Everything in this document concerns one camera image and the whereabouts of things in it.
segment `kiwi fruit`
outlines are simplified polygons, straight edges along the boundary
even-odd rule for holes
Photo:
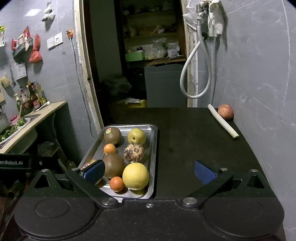
[[[107,144],[111,143],[116,145],[120,142],[121,139],[121,132],[116,127],[109,127],[104,132],[104,140]]]
[[[108,154],[103,157],[105,163],[105,176],[107,178],[120,177],[124,171],[125,165],[123,158],[116,154]]]

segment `small orange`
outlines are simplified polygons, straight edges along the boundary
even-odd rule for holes
[[[115,146],[113,144],[107,144],[104,146],[104,153],[106,155],[108,154],[112,154],[112,153],[115,153],[116,152],[116,149],[115,149]]]
[[[124,188],[124,183],[121,177],[113,177],[110,180],[110,188],[115,192],[120,192]]]

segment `shower hose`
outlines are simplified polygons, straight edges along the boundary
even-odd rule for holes
[[[211,81],[212,81],[212,64],[211,64],[211,59],[210,59],[210,56],[209,56],[209,53],[207,52],[207,49],[205,47],[205,43],[203,41],[203,37],[202,37],[202,27],[201,25],[198,25],[197,26],[197,35],[198,35],[198,43],[196,44],[196,46],[194,47],[193,51],[191,52],[191,54],[189,55],[183,69],[182,69],[182,72],[181,72],[181,77],[180,77],[180,88],[181,88],[181,91],[182,93],[189,99],[197,99],[197,98],[200,98],[202,97],[209,89],[210,85],[211,85]],[[195,55],[197,49],[199,48],[199,46],[201,45],[203,51],[204,51],[204,54],[205,54],[205,59],[206,59],[206,62],[207,62],[207,68],[208,68],[208,73],[209,73],[209,78],[208,78],[208,81],[207,81],[207,85],[205,87],[205,89],[197,94],[197,95],[189,95],[185,88],[184,88],[184,77],[185,77],[185,74],[186,74],[186,71],[187,71],[187,67],[190,63],[190,61],[192,60],[193,56]]]

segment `blue gripper pad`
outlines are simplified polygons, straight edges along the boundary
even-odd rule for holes
[[[199,161],[196,161],[194,164],[194,174],[205,185],[217,177],[215,172],[201,164]]]
[[[104,176],[105,163],[102,160],[97,160],[88,167],[82,169],[82,177],[92,184],[96,184],[97,181]]]

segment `black table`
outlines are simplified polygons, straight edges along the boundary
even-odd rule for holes
[[[182,198],[203,186],[194,174],[196,160],[215,169],[227,167],[236,173],[257,169],[263,174],[234,122],[229,124],[239,139],[233,139],[207,108],[134,108],[117,120],[117,124],[143,123],[159,130],[156,198]]]

